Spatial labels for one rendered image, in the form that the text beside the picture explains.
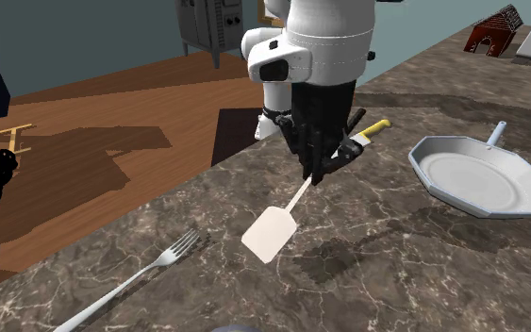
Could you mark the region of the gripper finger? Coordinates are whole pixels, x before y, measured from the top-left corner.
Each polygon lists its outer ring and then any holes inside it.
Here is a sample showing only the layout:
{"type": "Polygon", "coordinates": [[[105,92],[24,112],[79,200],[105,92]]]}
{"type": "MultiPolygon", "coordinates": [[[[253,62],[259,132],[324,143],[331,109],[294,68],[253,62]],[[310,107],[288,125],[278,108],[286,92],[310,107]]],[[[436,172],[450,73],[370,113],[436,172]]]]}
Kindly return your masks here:
{"type": "Polygon", "coordinates": [[[352,138],[344,138],[338,149],[329,158],[323,159],[323,173],[332,174],[354,161],[363,153],[364,146],[365,144],[352,138]]]}
{"type": "Polygon", "coordinates": [[[310,178],[312,186],[324,178],[324,159],[332,154],[335,138],[325,133],[299,133],[297,155],[303,166],[303,178],[310,178]]]}

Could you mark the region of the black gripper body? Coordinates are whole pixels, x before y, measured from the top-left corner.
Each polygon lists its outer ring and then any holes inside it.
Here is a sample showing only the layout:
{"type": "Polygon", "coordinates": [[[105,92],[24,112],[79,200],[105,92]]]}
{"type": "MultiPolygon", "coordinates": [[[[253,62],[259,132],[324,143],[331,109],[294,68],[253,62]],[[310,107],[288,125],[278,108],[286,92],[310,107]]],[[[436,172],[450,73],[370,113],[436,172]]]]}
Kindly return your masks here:
{"type": "Polygon", "coordinates": [[[347,120],[353,104],[356,83],[352,80],[333,86],[305,82],[291,84],[290,115],[293,129],[288,137],[288,147],[294,154],[297,154],[300,125],[306,125],[309,130],[319,130],[334,137],[332,154],[338,149],[343,138],[342,130],[345,129],[347,133],[347,120]]]}

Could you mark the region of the white frying pan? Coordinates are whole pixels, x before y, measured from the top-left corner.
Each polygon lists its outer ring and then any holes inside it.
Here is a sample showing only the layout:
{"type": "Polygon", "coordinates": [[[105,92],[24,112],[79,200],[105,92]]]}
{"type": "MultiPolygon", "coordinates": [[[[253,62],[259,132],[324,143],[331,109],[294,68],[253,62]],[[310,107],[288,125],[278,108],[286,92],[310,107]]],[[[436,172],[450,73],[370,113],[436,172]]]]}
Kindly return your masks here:
{"type": "Polygon", "coordinates": [[[466,136],[426,136],[408,160],[426,190],[477,218],[531,218],[531,164],[496,145],[501,121],[487,141],[466,136]]]}

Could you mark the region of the grey metal cabinet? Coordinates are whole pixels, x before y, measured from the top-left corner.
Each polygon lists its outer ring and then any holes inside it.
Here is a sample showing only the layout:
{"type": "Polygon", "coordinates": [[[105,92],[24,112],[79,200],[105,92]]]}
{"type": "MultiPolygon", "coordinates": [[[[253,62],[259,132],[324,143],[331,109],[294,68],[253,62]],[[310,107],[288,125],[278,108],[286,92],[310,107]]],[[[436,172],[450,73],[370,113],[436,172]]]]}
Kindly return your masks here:
{"type": "Polygon", "coordinates": [[[185,56],[190,45],[209,52],[218,69],[221,53],[241,49],[241,0],[174,0],[174,8],[185,56]]]}

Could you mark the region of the red dog house figure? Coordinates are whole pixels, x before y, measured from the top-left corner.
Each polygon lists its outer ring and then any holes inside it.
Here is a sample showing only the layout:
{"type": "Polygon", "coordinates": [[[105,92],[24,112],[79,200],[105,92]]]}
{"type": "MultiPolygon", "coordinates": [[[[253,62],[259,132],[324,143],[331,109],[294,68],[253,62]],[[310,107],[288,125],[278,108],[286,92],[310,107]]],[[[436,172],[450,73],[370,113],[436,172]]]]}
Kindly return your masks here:
{"type": "Polygon", "coordinates": [[[489,17],[472,24],[473,31],[468,38],[464,51],[475,53],[481,44],[489,46],[486,55],[498,58],[511,44],[523,20],[512,5],[499,9],[489,17]]]}

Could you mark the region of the silver fork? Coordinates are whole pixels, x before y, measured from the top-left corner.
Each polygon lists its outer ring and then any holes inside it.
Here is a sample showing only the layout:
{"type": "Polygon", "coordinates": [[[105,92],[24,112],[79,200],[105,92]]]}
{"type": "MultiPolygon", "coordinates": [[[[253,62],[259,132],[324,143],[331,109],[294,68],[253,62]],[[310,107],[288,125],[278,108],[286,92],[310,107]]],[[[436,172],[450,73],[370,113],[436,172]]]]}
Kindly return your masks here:
{"type": "Polygon", "coordinates": [[[177,262],[193,247],[193,245],[198,241],[198,239],[199,233],[196,230],[192,229],[188,231],[169,248],[164,250],[154,262],[142,268],[140,271],[128,278],[125,282],[116,287],[114,290],[105,294],[103,297],[99,298],[97,301],[84,308],[79,313],[75,314],[74,317],[58,326],[53,332],[72,332],[76,327],[78,327],[80,324],[90,318],[92,314],[94,314],[98,309],[100,309],[112,298],[118,295],[142,274],[156,267],[168,267],[177,262]]]}

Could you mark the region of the yellow-handled knife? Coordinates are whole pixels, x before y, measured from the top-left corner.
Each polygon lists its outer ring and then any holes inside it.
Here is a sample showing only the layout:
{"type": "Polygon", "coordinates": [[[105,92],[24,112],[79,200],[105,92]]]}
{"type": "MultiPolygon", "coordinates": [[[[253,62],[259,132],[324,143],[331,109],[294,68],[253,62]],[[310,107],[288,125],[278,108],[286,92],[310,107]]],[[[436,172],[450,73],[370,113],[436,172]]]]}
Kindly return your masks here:
{"type": "Polygon", "coordinates": [[[343,129],[342,130],[342,135],[343,135],[342,140],[344,138],[352,138],[352,139],[354,139],[356,141],[359,141],[360,143],[365,144],[365,146],[364,146],[364,148],[365,148],[367,145],[372,143],[372,140],[371,140],[372,136],[374,136],[376,134],[379,134],[383,129],[385,129],[387,127],[391,127],[391,122],[388,119],[382,119],[381,121],[379,121],[379,122],[367,127],[366,129],[354,134],[351,137],[348,137],[347,133],[346,133],[346,130],[343,129]]]}

